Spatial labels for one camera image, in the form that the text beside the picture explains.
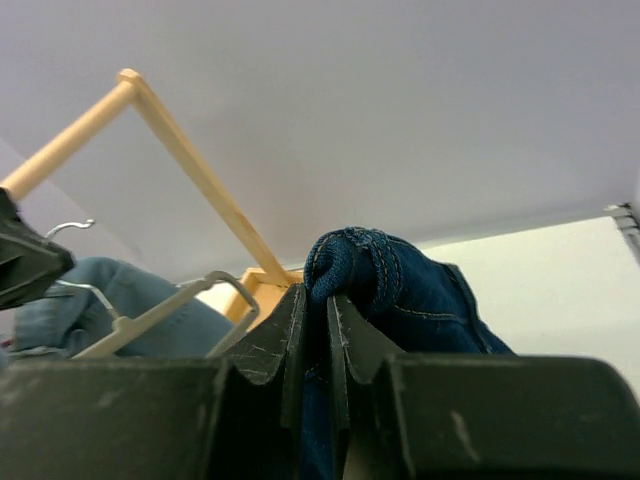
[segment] gray-blue cloth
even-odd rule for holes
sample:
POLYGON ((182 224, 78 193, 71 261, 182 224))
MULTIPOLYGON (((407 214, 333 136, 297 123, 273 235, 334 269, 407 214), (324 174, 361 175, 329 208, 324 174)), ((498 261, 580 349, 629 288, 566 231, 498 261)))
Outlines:
MULTIPOLYGON (((172 283, 125 262, 88 257, 61 277, 102 291, 116 310, 135 318, 178 291, 172 283)), ((112 331, 112 318, 94 293, 54 284, 45 296, 15 312, 10 357, 71 357, 112 331)), ((203 358, 233 324, 199 300, 192 300, 140 337, 118 356, 203 358)), ((7 353, 0 362, 7 362, 7 353)))

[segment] hanging garment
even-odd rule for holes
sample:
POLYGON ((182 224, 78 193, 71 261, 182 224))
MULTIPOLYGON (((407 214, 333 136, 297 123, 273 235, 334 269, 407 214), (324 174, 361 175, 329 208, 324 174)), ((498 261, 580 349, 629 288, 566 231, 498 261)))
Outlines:
POLYGON ((409 352, 510 354, 478 317, 476 300, 454 265, 435 262, 406 241, 350 227, 323 235, 307 257, 308 349, 301 478, 333 478, 326 303, 346 293, 360 314, 409 352))
MULTIPOLYGON (((116 310, 135 318, 178 291, 172 283, 111 258, 77 261, 62 280, 97 287, 116 310)), ((112 331, 112 318, 89 290, 54 284, 15 311, 12 357, 71 357, 112 331)), ((124 346, 118 356, 203 358, 233 324, 192 300, 124 346)))

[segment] clothing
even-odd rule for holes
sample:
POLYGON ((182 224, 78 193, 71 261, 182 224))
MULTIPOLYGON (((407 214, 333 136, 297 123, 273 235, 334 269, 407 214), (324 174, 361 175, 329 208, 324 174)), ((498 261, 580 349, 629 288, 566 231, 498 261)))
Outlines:
MULTIPOLYGON (((97 287, 121 315, 136 318, 178 291, 172 283, 111 258, 88 257, 61 277, 97 287)), ((112 318, 89 290, 54 284, 15 312, 12 357, 71 357, 112 332, 112 318)), ((233 324, 191 300, 128 345, 118 356, 203 358, 233 324)))
POLYGON ((307 257, 304 282, 312 352, 302 418, 305 480, 333 478, 329 392, 323 380, 328 363, 315 347, 324 338, 331 295, 346 293, 366 320, 409 352, 512 353, 478 317, 473 293, 456 266, 430 260, 379 230, 349 227, 320 237, 307 257))

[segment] metal hook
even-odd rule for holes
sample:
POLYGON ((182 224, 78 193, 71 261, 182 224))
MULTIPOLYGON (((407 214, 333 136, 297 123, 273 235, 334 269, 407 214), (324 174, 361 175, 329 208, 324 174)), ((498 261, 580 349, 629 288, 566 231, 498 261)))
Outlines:
POLYGON ((53 227, 51 230, 49 230, 47 234, 44 236, 44 238, 46 240, 51 241, 53 240, 53 237, 55 237, 58 234, 58 232, 60 232, 60 230, 64 230, 65 228, 70 228, 70 227, 86 229, 86 228, 91 228, 95 223, 96 221, 92 218, 88 219, 85 223, 78 223, 78 222, 61 223, 60 225, 57 225, 53 227))
POLYGON ((102 293, 98 287, 94 287, 93 285, 89 285, 88 283, 71 283, 67 282, 66 280, 56 280, 56 283, 65 287, 80 288, 93 292, 98 301, 104 306, 104 308, 107 309, 107 312, 109 313, 109 315, 111 315, 111 318, 113 318, 114 320, 120 318, 120 314, 116 310, 116 307, 111 304, 111 302, 107 299, 107 297, 104 296, 104 293, 102 293))

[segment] wooden rack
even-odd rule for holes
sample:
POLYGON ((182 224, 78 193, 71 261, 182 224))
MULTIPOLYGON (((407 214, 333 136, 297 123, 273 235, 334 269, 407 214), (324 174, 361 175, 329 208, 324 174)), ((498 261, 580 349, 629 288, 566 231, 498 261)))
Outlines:
MULTIPOLYGON (((302 281, 302 273, 282 268, 222 182, 138 72, 122 70, 113 90, 5 178, 2 188, 10 192, 14 201, 23 199, 129 105, 135 107, 200 193, 262 267, 248 269, 242 278, 242 283, 260 305, 261 314, 256 321, 261 321, 271 313, 291 284, 302 281)), ((237 322, 247 308, 244 299, 236 294, 224 313, 237 322)))

